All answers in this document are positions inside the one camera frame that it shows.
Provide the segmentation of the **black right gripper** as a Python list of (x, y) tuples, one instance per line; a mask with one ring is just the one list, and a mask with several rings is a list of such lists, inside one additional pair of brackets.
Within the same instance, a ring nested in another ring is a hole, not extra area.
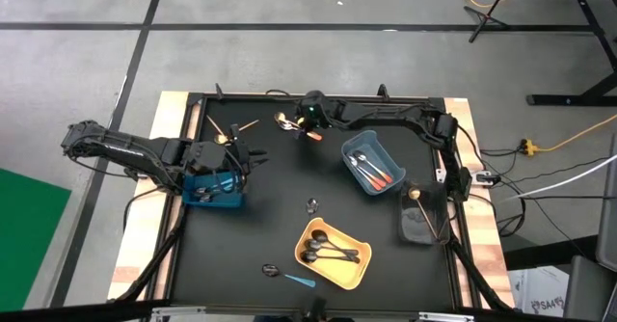
[(296, 103), (296, 115), (304, 119), (301, 126), (298, 121), (294, 124), (308, 136), (311, 128), (336, 127), (335, 115), (338, 110), (336, 99), (330, 98), (321, 91), (313, 90), (306, 93)]

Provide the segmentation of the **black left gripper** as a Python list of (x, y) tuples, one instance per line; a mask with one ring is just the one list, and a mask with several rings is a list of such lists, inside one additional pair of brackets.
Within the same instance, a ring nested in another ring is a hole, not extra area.
[(184, 168), (190, 174), (211, 174), (215, 172), (238, 170), (248, 174), (250, 168), (256, 168), (269, 161), (268, 158), (251, 158), (268, 152), (264, 149), (249, 149), (241, 141), (219, 145), (211, 141), (193, 142), (184, 154)]

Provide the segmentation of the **yellow plastic bin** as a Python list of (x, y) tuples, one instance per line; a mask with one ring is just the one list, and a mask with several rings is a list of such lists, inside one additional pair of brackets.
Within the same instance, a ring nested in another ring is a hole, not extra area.
[[(314, 230), (323, 230), (333, 244), (327, 243), (326, 248), (322, 247), (316, 252), (317, 255), (320, 255), (320, 258), (313, 262), (307, 262), (302, 260), (302, 252), (308, 250), (305, 243), (312, 238)], [(339, 246), (342, 250), (356, 250), (358, 262), (333, 259), (333, 256), (343, 256), (341, 252), (336, 250), (335, 246)], [(361, 242), (317, 217), (306, 225), (296, 244), (294, 256), (299, 264), (314, 273), (343, 289), (353, 290), (362, 281), (372, 257), (372, 248), (367, 242)]]

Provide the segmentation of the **dark blue plastic bin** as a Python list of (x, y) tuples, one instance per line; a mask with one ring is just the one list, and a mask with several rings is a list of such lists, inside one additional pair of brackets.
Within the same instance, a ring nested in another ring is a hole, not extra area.
[(238, 208), (243, 203), (239, 174), (222, 172), (184, 177), (182, 201), (195, 207)]

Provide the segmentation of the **light blue plastic bin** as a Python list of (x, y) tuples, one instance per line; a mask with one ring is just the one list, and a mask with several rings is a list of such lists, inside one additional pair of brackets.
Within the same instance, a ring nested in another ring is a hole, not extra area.
[[(382, 188), (381, 191), (376, 191), (360, 174), (360, 172), (354, 168), (349, 161), (348, 156), (355, 157), (360, 166), (365, 168), (369, 173), (382, 180), (384, 179), (368, 164), (358, 159), (355, 155), (357, 152), (363, 153), (369, 161), (388, 174), (393, 179), (393, 183), (387, 183), (387, 186)], [(368, 196), (378, 196), (384, 194), (387, 190), (399, 184), (406, 176), (406, 169), (399, 166), (393, 160), (393, 158), (379, 142), (377, 133), (374, 130), (365, 130), (344, 142), (341, 146), (341, 155), (344, 165)]]

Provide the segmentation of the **black plastic bin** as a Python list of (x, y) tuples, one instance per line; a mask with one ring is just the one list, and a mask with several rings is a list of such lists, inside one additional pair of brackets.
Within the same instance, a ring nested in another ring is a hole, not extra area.
[[(418, 189), (421, 192), (420, 202), (439, 239), (435, 239), (432, 235), (416, 201), (409, 198), (410, 189)], [(446, 224), (449, 219), (447, 204), (447, 195), (442, 183), (431, 181), (416, 184), (406, 180), (400, 191), (399, 237), (405, 242), (419, 245), (444, 245), (449, 239)]]

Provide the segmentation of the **white black power adapter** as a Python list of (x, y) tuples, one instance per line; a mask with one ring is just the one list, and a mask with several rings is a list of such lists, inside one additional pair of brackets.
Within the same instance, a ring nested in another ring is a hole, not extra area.
[(471, 185), (490, 188), (501, 182), (501, 177), (498, 174), (492, 174), (490, 171), (477, 171), (471, 173)]

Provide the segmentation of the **black tripod stand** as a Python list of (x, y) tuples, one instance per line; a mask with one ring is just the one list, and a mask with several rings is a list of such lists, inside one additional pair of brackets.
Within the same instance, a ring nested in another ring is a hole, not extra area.
[(494, 29), (495, 31), (500, 32), (507, 31), (510, 28), (507, 23), (492, 17), (492, 13), (495, 10), (496, 6), (500, 3), (500, 1), (501, 0), (495, 0), (485, 13), (480, 12), (479, 10), (476, 10), (469, 6), (464, 7), (464, 10), (469, 15), (475, 15), (477, 18), (476, 27), (469, 36), (469, 43), (474, 43), (483, 30)]

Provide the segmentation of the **green floor mat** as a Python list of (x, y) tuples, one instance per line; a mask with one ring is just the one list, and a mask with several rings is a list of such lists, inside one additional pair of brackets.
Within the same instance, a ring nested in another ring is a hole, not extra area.
[(0, 312), (22, 309), (70, 196), (0, 169)]

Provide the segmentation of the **black overhead beam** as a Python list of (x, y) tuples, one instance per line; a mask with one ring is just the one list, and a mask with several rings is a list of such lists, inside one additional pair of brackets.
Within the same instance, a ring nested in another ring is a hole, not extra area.
[(151, 317), (154, 309), (167, 308), (170, 305), (169, 300), (151, 300), (24, 309), (0, 312), (0, 322), (125, 322)]

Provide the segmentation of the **black stand with foot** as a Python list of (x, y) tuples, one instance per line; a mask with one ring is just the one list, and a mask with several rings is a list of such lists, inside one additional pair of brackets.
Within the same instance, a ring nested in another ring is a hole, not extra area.
[(617, 55), (609, 45), (587, 0), (577, 0), (591, 27), (591, 32), (600, 43), (612, 72), (582, 94), (529, 94), (525, 100), (531, 106), (578, 106), (578, 107), (617, 107), (617, 95), (608, 95), (617, 90)]

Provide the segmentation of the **black flat floor bar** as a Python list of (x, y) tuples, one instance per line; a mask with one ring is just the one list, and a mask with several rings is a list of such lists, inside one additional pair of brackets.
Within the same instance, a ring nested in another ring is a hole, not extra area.
[(577, 255), (596, 262), (597, 242), (597, 235), (589, 235), (546, 245), (532, 246), (507, 251), (504, 253), (504, 260), (509, 271), (568, 264)]

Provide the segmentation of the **grey panel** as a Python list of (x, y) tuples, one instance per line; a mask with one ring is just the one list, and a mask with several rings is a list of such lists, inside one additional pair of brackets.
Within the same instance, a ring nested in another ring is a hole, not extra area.
[(610, 153), (615, 159), (607, 165), (596, 259), (617, 273), (617, 134), (611, 138)]

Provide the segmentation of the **dark grey box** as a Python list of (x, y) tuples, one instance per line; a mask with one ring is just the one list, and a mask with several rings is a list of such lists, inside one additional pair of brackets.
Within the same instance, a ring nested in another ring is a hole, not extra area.
[(617, 272), (576, 255), (563, 316), (587, 322), (617, 322)]

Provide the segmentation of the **aluminium front rail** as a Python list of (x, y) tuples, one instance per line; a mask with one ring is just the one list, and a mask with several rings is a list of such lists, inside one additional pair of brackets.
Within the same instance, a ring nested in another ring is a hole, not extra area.
[[(157, 322), (170, 322), (170, 319), (182, 315), (249, 315), (253, 319), (248, 322), (303, 322), (303, 313), (307, 308), (278, 309), (278, 308), (240, 308), (223, 309), (206, 306), (171, 306), (158, 308), (152, 311)], [(327, 322), (476, 322), (471, 315), (443, 313), (443, 312), (411, 312), (403, 317), (386, 318), (371, 314), (353, 317), (352, 311), (327, 312)]]

